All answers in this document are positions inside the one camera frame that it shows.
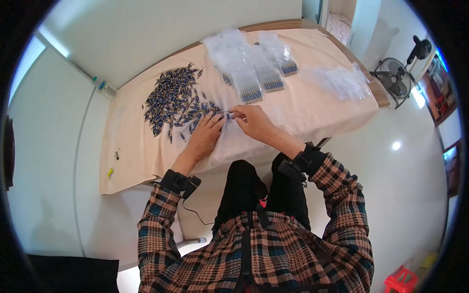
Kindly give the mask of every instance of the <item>table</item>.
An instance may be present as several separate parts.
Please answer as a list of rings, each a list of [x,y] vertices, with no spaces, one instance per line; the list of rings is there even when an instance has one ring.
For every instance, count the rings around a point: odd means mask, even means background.
[[[298,29],[298,26],[305,26],[306,29]],[[324,29],[305,20],[263,23],[241,30],[248,32],[246,38],[253,44],[257,41],[257,34],[252,31],[278,28],[287,29],[277,30],[276,33],[290,45],[292,55],[300,67],[331,65],[351,69],[351,61],[357,61],[350,52],[348,56],[344,54],[343,51],[348,50]],[[185,143],[177,140],[177,132],[174,132],[173,144],[169,143],[165,135],[153,137],[151,128],[144,122],[141,105],[153,91],[161,72],[187,66],[189,62],[196,68],[204,68],[204,74],[197,80],[200,83],[196,86],[197,91],[204,91],[208,99],[225,110],[240,103],[235,89],[223,83],[219,72],[208,61],[205,47],[200,46],[200,43],[192,44],[151,66],[120,88],[111,102],[101,150],[101,194],[112,194],[163,176],[185,148]],[[359,102],[338,101],[332,93],[294,75],[285,79],[285,90],[266,94],[259,105],[274,124],[304,141],[319,141],[324,137],[353,131],[368,122],[376,114],[379,105],[386,105],[383,98],[387,101],[386,94],[376,84],[376,80],[368,71],[364,70],[364,73],[371,80],[370,90],[374,98]],[[169,126],[165,127],[162,133],[166,133]],[[179,131],[188,137],[188,126]],[[271,150],[270,146],[245,136],[236,123],[227,123],[214,152],[199,162],[194,171],[202,172]],[[119,152],[119,161],[114,158],[116,151]],[[114,169],[114,173],[108,179],[110,168]]]
[[[363,64],[355,57],[352,52],[347,49],[344,44],[342,44],[338,39],[336,39],[330,32],[326,31],[325,28],[320,26],[319,24],[315,23],[312,20],[309,19],[287,19],[287,20],[278,20],[278,21],[273,21],[273,22],[266,22],[266,23],[257,23],[257,24],[252,24],[248,26],[243,26],[239,28],[242,31],[245,32],[252,32],[252,31],[258,31],[258,30],[287,30],[287,29],[311,29],[311,30],[318,30],[322,32],[323,34],[326,34],[329,39],[336,45],[336,47],[347,57],[347,59],[350,61],[350,63],[357,62],[358,65],[360,66],[360,69],[363,71],[365,76],[368,78],[370,83],[368,84],[368,87],[370,88],[371,92],[373,93],[373,96],[375,97],[375,100],[380,108],[382,107],[387,107],[391,103],[389,102],[389,99],[387,98],[387,94],[381,83],[371,76],[370,72],[368,69],[363,66]],[[195,42],[193,44],[190,44],[187,47],[184,47],[180,49],[179,51],[174,52],[173,54],[165,57],[164,59],[161,59],[160,61],[156,62],[155,64],[151,65],[148,68],[153,67],[154,65],[166,60],[167,58],[177,55],[181,52],[187,51],[191,48],[197,47],[201,45],[202,43],[200,42]]]

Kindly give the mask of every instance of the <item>wrist strap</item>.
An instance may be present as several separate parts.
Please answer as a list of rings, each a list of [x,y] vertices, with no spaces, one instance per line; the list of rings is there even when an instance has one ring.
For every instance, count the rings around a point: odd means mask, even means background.
[[[310,177],[316,173],[326,158],[326,154],[320,152],[320,148],[312,143],[306,143],[304,151],[300,151],[293,160],[283,160],[279,171],[297,182],[305,182],[308,174]]]
[[[185,190],[182,198],[187,199],[199,187],[201,182],[196,176],[186,177],[181,173],[168,169],[161,180],[161,185],[175,193],[181,193]]]

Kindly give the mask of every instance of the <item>beige tablecloth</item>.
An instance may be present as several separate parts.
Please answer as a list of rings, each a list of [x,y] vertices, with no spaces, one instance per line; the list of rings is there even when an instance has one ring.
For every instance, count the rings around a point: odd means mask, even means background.
[[[274,31],[291,49],[298,66],[344,66],[352,65],[346,56],[321,32],[309,29]],[[248,42],[257,42],[257,32],[246,34]],[[111,102],[106,120],[100,162],[99,188],[101,194],[112,194],[157,176],[163,176],[171,167],[186,144],[179,136],[182,132],[189,138],[189,125],[173,129],[173,143],[167,136],[169,125],[162,134],[153,137],[151,127],[144,121],[142,104],[155,88],[159,75],[167,70],[185,67],[192,62],[195,68],[203,68],[202,76],[195,86],[202,99],[224,110],[241,101],[232,86],[224,84],[220,73],[208,60],[204,45],[172,56],[125,84]],[[272,121],[303,141],[319,141],[356,130],[368,122],[378,111],[373,96],[359,101],[339,101],[335,95],[309,83],[300,75],[285,78],[285,89],[265,94],[262,106]],[[195,172],[215,168],[238,159],[246,159],[272,150],[271,147],[245,136],[236,122],[226,123],[214,152],[199,162]],[[119,152],[119,160],[114,157]],[[114,173],[108,179],[108,172]]]

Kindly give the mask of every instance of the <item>black cable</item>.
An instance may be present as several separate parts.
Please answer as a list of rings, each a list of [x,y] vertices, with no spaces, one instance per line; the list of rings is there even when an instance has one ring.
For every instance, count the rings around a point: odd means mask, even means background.
[[[202,219],[200,218],[198,212],[196,212],[195,210],[190,210],[190,209],[188,209],[188,208],[186,208],[186,207],[184,206],[184,202],[185,202],[185,201],[186,201],[186,200],[183,200],[183,201],[182,201],[182,207],[185,208],[186,210],[189,210],[189,211],[192,211],[192,212],[196,213],[197,217],[199,217],[199,220],[202,222],[202,224],[204,224],[205,226],[214,224],[214,223],[208,223],[208,224],[204,223],[204,222],[202,221]]]

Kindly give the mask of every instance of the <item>hand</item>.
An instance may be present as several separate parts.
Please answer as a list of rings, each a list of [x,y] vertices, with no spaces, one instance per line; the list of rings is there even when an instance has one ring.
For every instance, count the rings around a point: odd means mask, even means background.
[[[270,121],[261,106],[258,105],[237,105],[230,112],[231,116],[244,134],[260,142],[271,145],[280,128]]]
[[[200,118],[194,133],[190,136],[186,148],[177,157],[171,170],[188,176],[198,161],[210,155],[220,136],[220,130],[226,119],[223,114],[213,116],[210,111],[206,116]]]
[[[306,144],[275,126],[261,106],[237,105],[230,112],[247,136],[278,149],[290,159],[294,159],[306,147]]]

